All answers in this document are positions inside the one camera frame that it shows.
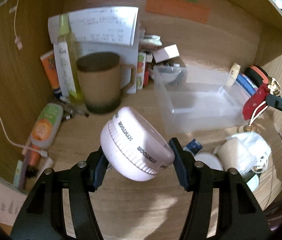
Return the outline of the red fabric charm pouch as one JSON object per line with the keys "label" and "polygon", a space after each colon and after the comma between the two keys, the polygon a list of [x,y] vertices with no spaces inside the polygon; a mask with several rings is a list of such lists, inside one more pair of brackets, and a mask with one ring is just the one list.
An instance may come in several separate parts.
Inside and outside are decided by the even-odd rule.
{"label": "red fabric charm pouch", "polygon": [[244,120],[250,120],[255,109],[264,101],[269,94],[269,88],[266,83],[260,85],[258,90],[247,100],[242,109]]}

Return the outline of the white drawstring cloth bag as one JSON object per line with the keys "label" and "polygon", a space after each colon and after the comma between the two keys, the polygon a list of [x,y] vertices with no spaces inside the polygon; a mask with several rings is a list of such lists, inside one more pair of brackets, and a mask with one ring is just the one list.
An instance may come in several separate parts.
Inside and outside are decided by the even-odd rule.
{"label": "white drawstring cloth bag", "polygon": [[256,132],[237,133],[226,138],[227,141],[238,139],[245,149],[257,159],[253,172],[260,174],[267,170],[271,148],[264,138]]}

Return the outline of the cream lotion bottle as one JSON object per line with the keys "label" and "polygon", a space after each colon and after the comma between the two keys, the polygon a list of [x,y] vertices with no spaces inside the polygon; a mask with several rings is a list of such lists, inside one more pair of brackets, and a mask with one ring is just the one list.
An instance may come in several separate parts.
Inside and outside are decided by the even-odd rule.
{"label": "cream lotion bottle", "polygon": [[228,77],[226,79],[226,83],[225,83],[226,86],[230,87],[235,83],[235,81],[236,81],[236,79],[237,79],[237,77],[240,73],[240,69],[241,69],[241,66],[239,64],[237,64],[235,62],[232,64],[232,67],[230,68]]}

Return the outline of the white round lid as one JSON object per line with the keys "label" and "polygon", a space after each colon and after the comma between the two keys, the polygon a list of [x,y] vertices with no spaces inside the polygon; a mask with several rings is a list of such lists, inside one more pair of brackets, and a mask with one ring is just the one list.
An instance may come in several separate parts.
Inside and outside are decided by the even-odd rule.
{"label": "white round lid", "polygon": [[223,165],[221,164],[220,160],[217,158],[217,156],[207,153],[207,152],[202,152],[198,153],[194,156],[194,159],[196,161],[201,161],[208,167],[214,169],[214,170],[219,170],[223,171]]}

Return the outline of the green orange cosmetic tube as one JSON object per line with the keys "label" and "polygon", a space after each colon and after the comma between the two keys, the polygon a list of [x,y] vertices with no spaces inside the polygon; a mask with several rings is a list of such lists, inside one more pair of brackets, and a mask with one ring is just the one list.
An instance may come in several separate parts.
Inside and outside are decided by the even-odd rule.
{"label": "green orange cosmetic tube", "polygon": [[31,143],[41,149],[51,146],[63,118],[64,109],[56,103],[48,103],[41,111],[31,132]]}

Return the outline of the clear plastic storage bin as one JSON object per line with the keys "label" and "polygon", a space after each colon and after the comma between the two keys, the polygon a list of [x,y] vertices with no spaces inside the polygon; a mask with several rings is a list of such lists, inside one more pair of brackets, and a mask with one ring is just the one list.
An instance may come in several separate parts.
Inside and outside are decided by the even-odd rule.
{"label": "clear plastic storage bin", "polygon": [[244,126],[242,109],[250,95],[227,72],[197,66],[181,67],[177,79],[164,83],[155,74],[154,91],[167,134],[213,131]]}

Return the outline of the bowl of trinkets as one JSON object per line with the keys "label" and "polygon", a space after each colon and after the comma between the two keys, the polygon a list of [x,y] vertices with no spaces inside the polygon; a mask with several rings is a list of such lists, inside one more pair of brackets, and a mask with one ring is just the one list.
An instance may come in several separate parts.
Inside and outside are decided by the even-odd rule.
{"label": "bowl of trinkets", "polygon": [[164,83],[170,83],[177,79],[182,68],[180,66],[154,65],[153,68],[149,68],[149,77],[155,80],[156,72]]}

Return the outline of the small pink cardboard box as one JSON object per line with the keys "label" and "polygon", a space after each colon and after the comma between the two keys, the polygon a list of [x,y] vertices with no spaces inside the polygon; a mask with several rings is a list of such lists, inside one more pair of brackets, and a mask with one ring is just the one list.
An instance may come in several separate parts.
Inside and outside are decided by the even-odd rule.
{"label": "small pink cardboard box", "polygon": [[156,50],[152,54],[156,63],[174,59],[180,55],[176,44]]}

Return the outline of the orange sticky note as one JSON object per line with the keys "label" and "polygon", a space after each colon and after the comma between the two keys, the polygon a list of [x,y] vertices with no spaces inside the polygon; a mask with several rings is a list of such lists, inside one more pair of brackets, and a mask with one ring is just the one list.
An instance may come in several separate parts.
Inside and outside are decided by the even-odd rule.
{"label": "orange sticky note", "polygon": [[207,24],[210,9],[185,0],[146,0],[145,11]]}

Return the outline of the brown ceramic mug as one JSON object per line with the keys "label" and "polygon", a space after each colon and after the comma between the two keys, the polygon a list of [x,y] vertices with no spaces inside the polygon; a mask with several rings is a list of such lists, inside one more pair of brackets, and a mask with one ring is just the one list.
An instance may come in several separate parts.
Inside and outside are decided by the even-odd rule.
{"label": "brown ceramic mug", "polygon": [[113,52],[96,52],[76,61],[81,90],[86,108],[94,114],[115,110],[121,96],[134,84],[136,67],[121,64],[120,56]]}

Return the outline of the stack of books papers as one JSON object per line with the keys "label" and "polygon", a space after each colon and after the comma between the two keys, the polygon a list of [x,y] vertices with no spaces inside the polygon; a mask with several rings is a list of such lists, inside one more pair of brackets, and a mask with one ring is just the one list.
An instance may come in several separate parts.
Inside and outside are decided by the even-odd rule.
{"label": "stack of books papers", "polygon": [[153,51],[162,46],[161,37],[158,35],[144,35],[139,39],[139,51]]}

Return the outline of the orange tube upright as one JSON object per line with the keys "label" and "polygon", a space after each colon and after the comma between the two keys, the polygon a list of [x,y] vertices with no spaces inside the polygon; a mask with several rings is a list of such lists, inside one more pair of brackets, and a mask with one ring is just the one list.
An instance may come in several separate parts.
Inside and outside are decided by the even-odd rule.
{"label": "orange tube upright", "polygon": [[57,99],[59,99],[62,96],[62,92],[61,92],[58,74],[57,74],[54,50],[51,50],[48,53],[45,53],[44,55],[40,57],[40,59],[41,59],[43,68],[45,70],[46,76],[52,87],[54,96]]}

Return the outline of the fruit pattern box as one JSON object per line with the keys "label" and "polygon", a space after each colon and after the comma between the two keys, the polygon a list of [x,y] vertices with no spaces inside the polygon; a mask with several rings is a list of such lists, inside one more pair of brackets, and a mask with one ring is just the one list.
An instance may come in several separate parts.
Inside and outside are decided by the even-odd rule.
{"label": "fruit pattern box", "polygon": [[139,52],[137,60],[137,76],[136,76],[136,88],[142,89],[144,83],[144,73],[146,66],[146,53]]}

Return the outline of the yellow-green spray bottle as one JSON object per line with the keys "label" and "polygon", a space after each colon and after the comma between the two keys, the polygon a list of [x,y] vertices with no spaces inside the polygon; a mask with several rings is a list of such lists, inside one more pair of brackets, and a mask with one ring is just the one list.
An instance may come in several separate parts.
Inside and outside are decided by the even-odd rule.
{"label": "yellow-green spray bottle", "polygon": [[59,16],[59,36],[57,41],[60,63],[64,71],[64,79],[70,101],[75,105],[82,105],[84,103],[84,95],[77,73],[75,46],[73,44],[74,36],[71,33],[68,14]]}

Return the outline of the white paper receipt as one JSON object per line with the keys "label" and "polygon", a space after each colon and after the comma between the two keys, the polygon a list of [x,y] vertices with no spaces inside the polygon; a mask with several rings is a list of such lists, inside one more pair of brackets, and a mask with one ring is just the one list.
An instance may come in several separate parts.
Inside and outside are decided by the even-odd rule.
{"label": "white paper receipt", "polygon": [[69,12],[70,31],[78,42],[132,46],[138,7],[99,7]]}

